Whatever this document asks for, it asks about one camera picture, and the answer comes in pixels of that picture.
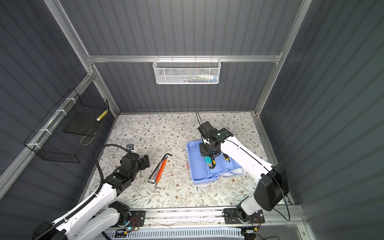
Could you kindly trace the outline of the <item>teal handled tool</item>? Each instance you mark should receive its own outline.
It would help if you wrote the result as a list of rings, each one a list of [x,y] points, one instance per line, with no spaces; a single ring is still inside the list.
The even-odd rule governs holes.
[[[206,164],[210,167],[211,166],[211,159],[210,157],[205,157]]]

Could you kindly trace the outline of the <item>yellow black utility knife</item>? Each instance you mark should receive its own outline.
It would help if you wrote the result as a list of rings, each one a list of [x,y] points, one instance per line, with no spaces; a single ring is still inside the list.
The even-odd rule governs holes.
[[[214,157],[210,157],[211,159],[211,166],[210,166],[210,169],[214,169],[216,167],[216,161],[215,161],[215,158]]]

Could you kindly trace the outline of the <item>large black hex key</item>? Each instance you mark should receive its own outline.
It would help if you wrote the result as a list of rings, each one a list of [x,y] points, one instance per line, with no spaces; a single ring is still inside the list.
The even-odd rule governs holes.
[[[158,173],[160,172],[161,166],[164,162],[167,161],[168,157],[171,157],[172,154],[166,153],[162,159],[160,160],[159,164],[156,166],[150,177],[148,178],[148,183],[154,184],[158,179]]]

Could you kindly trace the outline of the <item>white blue tool box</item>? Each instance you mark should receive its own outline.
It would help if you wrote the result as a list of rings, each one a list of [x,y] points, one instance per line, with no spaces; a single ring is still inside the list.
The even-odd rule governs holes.
[[[223,154],[215,158],[215,167],[210,165],[212,160],[201,156],[199,145],[201,140],[187,143],[188,164],[191,180],[195,185],[213,183],[219,178],[227,179],[243,176],[246,171],[232,158],[226,160]]]

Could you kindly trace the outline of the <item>orange handled tool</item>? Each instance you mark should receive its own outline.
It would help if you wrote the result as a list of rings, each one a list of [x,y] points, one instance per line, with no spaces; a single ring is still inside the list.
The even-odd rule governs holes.
[[[160,181],[160,178],[161,178],[161,175],[162,175],[162,173],[163,173],[163,171],[164,171],[164,168],[165,168],[165,165],[166,165],[166,163],[167,163],[167,160],[168,160],[168,158],[165,158],[165,159],[163,160],[163,162],[162,162],[162,165],[161,165],[160,170],[159,170],[159,172],[158,172],[158,175],[157,175],[157,177],[156,177],[156,184],[158,184],[159,181]]]

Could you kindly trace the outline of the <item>black yellow screwdriver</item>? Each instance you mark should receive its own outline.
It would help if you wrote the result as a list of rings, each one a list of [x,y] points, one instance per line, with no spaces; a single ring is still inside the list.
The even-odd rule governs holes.
[[[230,157],[227,155],[227,154],[223,154],[223,158],[227,161],[227,162],[231,162],[230,161]]]

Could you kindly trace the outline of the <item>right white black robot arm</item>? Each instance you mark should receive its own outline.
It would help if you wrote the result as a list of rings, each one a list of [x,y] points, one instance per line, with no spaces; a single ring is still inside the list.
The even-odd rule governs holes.
[[[237,216],[243,223],[253,219],[253,215],[261,210],[272,211],[289,193],[287,173],[284,167],[272,165],[246,148],[233,133],[222,128],[214,128],[209,122],[203,122],[196,112],[198,131],[202,143],[200,154],[208,159],[206,164],[211,169],[216,167],[215,158],[223,155],[235,160],[256,182],[255,192],[246,197],[237,206]]]

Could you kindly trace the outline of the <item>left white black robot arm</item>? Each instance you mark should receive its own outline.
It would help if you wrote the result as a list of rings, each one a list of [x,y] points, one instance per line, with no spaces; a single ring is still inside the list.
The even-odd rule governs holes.
[[[105,230],[117,226],[127,231],[139,227],[137,218],[130,208],[117,200],[135,181],[139,171],[150,167],[148,155],[141,157],[133,149],[123,148],[126,155],[120,160],[112,174],[104,177],[100,163],[96,167],[100,175],[98,188],[73,209],[52,221],[38,225],[33,233],[34,240],[92,240]]]

